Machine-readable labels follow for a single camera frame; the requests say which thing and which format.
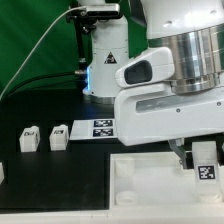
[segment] white platform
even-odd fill
[[[115,161],[132,157],[132,177],[118,177]],[[220,168],[221,184],[224,169]],[[217,224],[224,223],[224,203],[200,203],[193,171],[183,171],[173,152],[111,156],[110,209],[105,211],[2,215],[0,223],[65,224]],[[132,206],[117,205],[116,194],[134,191]]]

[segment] green backdrop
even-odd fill
[[[72,0],[0,0],[0,91],[48,26],[68,9],[71,2]],[[147,48],[146,30],[129,19],[128,0],[122,0],[120,4],[129,21],[129,50],[132,57]],[[84,43],[90,63],[90,36],[84,37]],[[28,78],[74,71],[77,68],[74,26],[62,19],[44,39],[11,87]]]

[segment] cable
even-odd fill
[[[33,55],[34,51],[37,49],[37,47],[40,45],[40,43],[42,42],[42,40],[45,38],[45,36],[49,33],[49,31],[51,30],[51,28],[66,14],[68,14],[69,12],[73,12],[76,10],[80,10],[80,9],[85,9],[86,6],[82,6],[82,7],[78,7],[78,8],[72,8],[67,10],[66,12],[62,13],[57,19],[55,19],[55,21],[49,26],[49,28],[45,31],[45,33],[42,35],[42,37],[38,40],[38,42],[36,43],[36,45],[34,46],[34,48],[31,50],[31,52],[29,53],[29,55],[26,57],[26,59],[24,60],[24,62],[22,63],[22,65],[19,67],[19,69],[17,70],[17,72],[15,73],[15,75],[10,79],[10,81],[8,82],[8,84],[6,85],[6,87],[3,89],[1,95],[0,95],[0,102],[5,94],[5,92],[7,91],[7,89],[9,88],[9,86],[12,84],[12,82],[17,78],[17,76],[19,75],[19,73],[21,72],[21,70],[23,69],[23,67],[26,65],[27,61],[30,59],[30,57]]]
[[[19,83],[18,85],[14,86],[5,96],[5,98],[8,97],[8,95],[11,95],[12,93],[16,92],[21,87],[28,85],[32,82],[36,82],[43,79],[51,79],[51,78],[57,78],[57,77],[65,77],[65,76],[74,76],[74,72],[66,72],[66,73],[58,73],[58,74],[52,74],[52,75],[42,75],[33,77],[31,79],[25,80],[24,82]]]
[[[67,83],[76,83],[76,82],[83,82],[83,81],[80,81],[80,80],[71,80],[71,81],[59,82],[59,83],[54,83],[54,84],[48,84],[48,85],[42,85],[42,86],[36,86],[36,87],[32,87],[32,88],[29,88],[29,89],[26,89],[26,90],[19,91],[19,93],[20,93],[20,92],[27,92],[27,91],[30,91],[30,90],[33,90],[33,89],[45,88],[45,87],[56,86],[56,85],[62,85],[62,84],[67,84]],[[16,94],[16,93],[15,93],[15,92],[14,92],[14,93],[11,93],[11,94],[8,95],[7,97],[9,98],[9,97],[13,96],[14,94]]]

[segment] white box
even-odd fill
[[[61,125],[53,128],[50,135],[51,151],[65,150],[68,144],[68,126]]]
[[[21,152],[35,152],[40,143],[40,131],[36,126],[25,128],[19,138]]]

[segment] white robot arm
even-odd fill
[[[138,64],[143,56],[117,70],[116,81],[123,88],[115,100],[119,140],[136,145],[224,132],[223,1],[141,3],[149,43],[149,50],[142,55],[158,49],[162,56],[162,49],[167,48],[175,69],[168,75],[165,67],[167,76],[155,71],[155,80],[138,84],[128,84],[124,77],[128,63]],[[153,64],[154,59],[148,57],[147,61]]]

